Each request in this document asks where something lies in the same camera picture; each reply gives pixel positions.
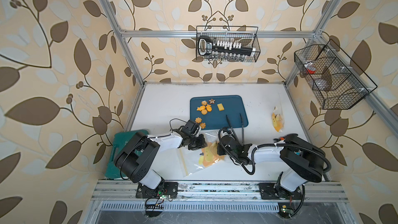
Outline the yellow square cookie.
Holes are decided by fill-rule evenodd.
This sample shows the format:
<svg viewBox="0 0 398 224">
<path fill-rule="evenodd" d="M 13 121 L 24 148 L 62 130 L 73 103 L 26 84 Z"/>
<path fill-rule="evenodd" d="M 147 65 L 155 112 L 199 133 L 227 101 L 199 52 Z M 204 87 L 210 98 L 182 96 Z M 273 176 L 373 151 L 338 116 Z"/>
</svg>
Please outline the yellow square cookie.
<svg viewBox="0 0 398 224">
<path fill-rule="evenodd" d="M 217 107 L 218 107 L 219 111 L 223 111 L 224 110 L 224 106 L 223 106 L 222 103 L 218 104 Z"/>
</svg>

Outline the teal tray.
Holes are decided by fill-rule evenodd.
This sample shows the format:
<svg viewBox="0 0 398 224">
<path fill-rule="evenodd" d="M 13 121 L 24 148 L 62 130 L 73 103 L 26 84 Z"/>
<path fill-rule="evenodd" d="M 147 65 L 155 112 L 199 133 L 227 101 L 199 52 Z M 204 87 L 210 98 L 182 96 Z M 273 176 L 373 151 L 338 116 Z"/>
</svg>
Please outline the teal tray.
<svg viewBox="0 0 398 224">
<path fill-rule="evenodd" d="M 209 100 L 214 99 L 215 103 L 210 104 Z M 202 115 L 197 108 L 202 106 L 201 102 L 206 101 L 212 107 L 212 111 Z M 217 105 L 222 103 L 223 111 L 219 111 Z M 232 126 L 233 128 L 247 127 L 249 124 L 245 106 L 239 95 L 200 96 L 190 99 L 190 119 L 196 121 L 201 118 L 201 123 L 206 123 L 204 130 L 219 130 L 222 127 Z"/>
</svg>

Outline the green box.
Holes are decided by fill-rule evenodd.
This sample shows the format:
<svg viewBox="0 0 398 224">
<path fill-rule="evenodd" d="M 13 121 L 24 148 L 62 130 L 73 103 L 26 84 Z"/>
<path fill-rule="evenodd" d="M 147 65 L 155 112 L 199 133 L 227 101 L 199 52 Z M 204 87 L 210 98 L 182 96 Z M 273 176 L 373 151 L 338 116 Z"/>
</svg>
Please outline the green box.
<svg viewBox="0 0 398 224">
<path fill-rule="evenodd" d="M 116 155 L 119 153 L 119 151 L 121 151 L 125 147 L 125 145 L 137 132 L 142 132 L 144 135 L 149 134 L 147 130 L 136 130 L 129 132 L 120 132 L 115 135 L 112 151 L 110 154 L 110 159 L 105 172 L 106 179 L 113 180 L 121 178 L 120 170 L 117 169 L 116 166 L 114 165 L 114 159 Z"/>
</svg>

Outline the red item in basket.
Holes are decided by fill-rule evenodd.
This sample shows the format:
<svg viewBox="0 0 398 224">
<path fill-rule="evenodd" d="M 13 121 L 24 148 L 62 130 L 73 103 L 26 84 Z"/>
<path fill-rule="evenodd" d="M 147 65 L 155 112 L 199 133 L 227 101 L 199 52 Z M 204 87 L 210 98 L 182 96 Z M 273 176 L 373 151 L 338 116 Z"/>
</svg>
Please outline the red item in basket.
<svg viewBox="0 0 398 224">
<path fill-rule="evenodd" d="M 316 74 L 316 71 L 317 71 L 317 68 L 312 65 L 306 67 L 307 74 Z"/>
</svg>

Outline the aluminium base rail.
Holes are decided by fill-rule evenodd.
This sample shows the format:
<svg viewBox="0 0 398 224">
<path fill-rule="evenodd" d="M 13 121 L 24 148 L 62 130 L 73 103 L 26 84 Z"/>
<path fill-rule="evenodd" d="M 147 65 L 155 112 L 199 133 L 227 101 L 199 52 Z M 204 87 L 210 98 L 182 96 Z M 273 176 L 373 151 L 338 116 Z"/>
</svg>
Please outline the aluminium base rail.
<svg viewBox="0 0 398 224">
<path fill-rule="evenodd" d="M 92 200 L 136 200 L 165 196 L 174 201 L 300 201 L 308 203 L 347 203 L 340 183 L 306 183 L 293 193 L 280 193 L 273 182 L 265 181 L 167 181 L 162 191 L 124 180 L 99 180 Z"/>
</svg>

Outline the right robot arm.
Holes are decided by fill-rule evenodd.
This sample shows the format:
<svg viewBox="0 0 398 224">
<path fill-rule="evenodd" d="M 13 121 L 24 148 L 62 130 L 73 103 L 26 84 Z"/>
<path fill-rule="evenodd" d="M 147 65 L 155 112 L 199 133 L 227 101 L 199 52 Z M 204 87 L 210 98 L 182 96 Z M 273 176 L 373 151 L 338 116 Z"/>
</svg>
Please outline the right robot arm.
<svg viewBox="0 0 398 224">
<path fill-rule="evenodd" d="M 242 144 L 232 128 L 218 131 L 218 155 L 228 155 L 236 166 L 248 175 L 254 175 L 256 165 L 263 162 L 284 162 L 289 169 L 281 172 L 275 193 L 293 193 L 307 182 L 319 183 L 324 173 L 332 169 L 325 152 L 301 139 L 297 134 L 287 134 L 274 139 L 273 143 L 253 146 Z"/>
</svg>

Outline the clear zip bag yellow strip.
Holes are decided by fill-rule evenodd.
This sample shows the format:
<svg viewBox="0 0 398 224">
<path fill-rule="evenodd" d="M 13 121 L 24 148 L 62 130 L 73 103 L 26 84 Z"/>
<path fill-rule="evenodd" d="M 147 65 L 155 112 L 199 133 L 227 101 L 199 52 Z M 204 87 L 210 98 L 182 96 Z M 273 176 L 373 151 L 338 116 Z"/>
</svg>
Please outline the clear zip bag yellow strip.
<svg viewBox="0 0 398 224">
<path fill-rule="evenodd" d="M 196 172 L 204 170 L 204 153 L 201 150 L 178 149 L 179 162 L 182 176 L 187 177 Z"/>
</svg>

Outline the clear duck zip bag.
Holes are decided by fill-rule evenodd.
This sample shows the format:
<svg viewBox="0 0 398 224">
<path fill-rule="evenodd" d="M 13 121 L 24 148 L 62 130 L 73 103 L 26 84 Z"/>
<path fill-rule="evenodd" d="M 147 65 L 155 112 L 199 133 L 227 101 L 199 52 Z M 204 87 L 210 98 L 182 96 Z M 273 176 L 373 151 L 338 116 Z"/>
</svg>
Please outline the clear duck zip bag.
<svg viewBox="0 0 398 224">
<path fill-rule="evenodd" d="M 279 94 L 276 97 L 276 100 L 274 102 L 274 109 L 273 109 L 271 117 L 272 117 L 272 124 L 273 124 L 274 129 L 277 132 L 282 132 L 284 130 L 285 118 L 284 118 L 281 98 L 280 98 Z"/>
</svg>

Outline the orange cookie cluster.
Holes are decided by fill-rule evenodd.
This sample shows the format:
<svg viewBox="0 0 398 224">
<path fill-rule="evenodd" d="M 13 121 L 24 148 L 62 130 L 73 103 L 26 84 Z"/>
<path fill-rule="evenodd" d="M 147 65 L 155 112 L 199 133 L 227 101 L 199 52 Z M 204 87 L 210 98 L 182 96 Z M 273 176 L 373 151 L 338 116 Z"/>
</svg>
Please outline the orange cookie cluster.
<svg viewBox="0 0 398 224">
<path fill-rule="evenodd" d="M 197 108 L 197 111 L 200 112 L 202 115 L 206 115 L 207 113 L 212 111 L 212 107 L 210 105 L 202 105 Z"/>
</svg>

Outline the orange duck zip bag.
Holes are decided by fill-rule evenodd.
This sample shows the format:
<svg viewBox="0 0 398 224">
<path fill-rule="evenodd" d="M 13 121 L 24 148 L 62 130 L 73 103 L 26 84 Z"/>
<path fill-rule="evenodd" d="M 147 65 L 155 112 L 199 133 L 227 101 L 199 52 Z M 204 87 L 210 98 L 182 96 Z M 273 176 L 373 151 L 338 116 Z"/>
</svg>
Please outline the orange duck zip bag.
<svg viewBox="0 0 398 224">
<path fill-rule="evenodd" d="M 218 134 L 212 130 L 203 133 L 206 147 L 193 151 L 193 165 L 195 170 L 204 170 L 224 161 L 225 155 L 218 155 Z"/>
</svg>

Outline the orange handled pliers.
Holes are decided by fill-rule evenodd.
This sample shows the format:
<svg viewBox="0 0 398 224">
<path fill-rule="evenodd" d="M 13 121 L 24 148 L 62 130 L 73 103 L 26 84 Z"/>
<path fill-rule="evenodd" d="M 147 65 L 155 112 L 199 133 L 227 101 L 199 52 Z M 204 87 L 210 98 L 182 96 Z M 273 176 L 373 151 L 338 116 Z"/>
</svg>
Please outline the orange handled pliers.
<svg viewBox="0 0 398 224">
<path fill-rule="evenodd" d="M 281 142 L 281 141 L 284 141 L 285 140 L 285 137 L 279 137 L 279 138 L 276 138 L 276 139 L 273 139 L 273 141 L 274 141 L 274 143 L 277 143 L 277 142 Z"/>
</svg>

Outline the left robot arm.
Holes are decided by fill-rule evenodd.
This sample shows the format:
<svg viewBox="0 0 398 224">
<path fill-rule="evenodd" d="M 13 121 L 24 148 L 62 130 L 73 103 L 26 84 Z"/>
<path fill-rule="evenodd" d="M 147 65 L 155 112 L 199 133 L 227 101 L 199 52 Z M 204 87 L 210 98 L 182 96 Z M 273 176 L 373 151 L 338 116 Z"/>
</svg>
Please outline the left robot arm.
<svg viewBox="0 0 398 224">
<path fill-rule="evenodd" d="M 120 178 L 140 183 L 150 190 L 162 191 L 164 178 L 151 168 L 156 155 L 182 147 L 189 150 L 205 148 L 207 144 L 204 135 L 200 133 L 201 129 L 199 123 L 188 120 L 177 129 L 171 128 L 168 134 L 134 134 L 114 159 Z"/>
</svg>

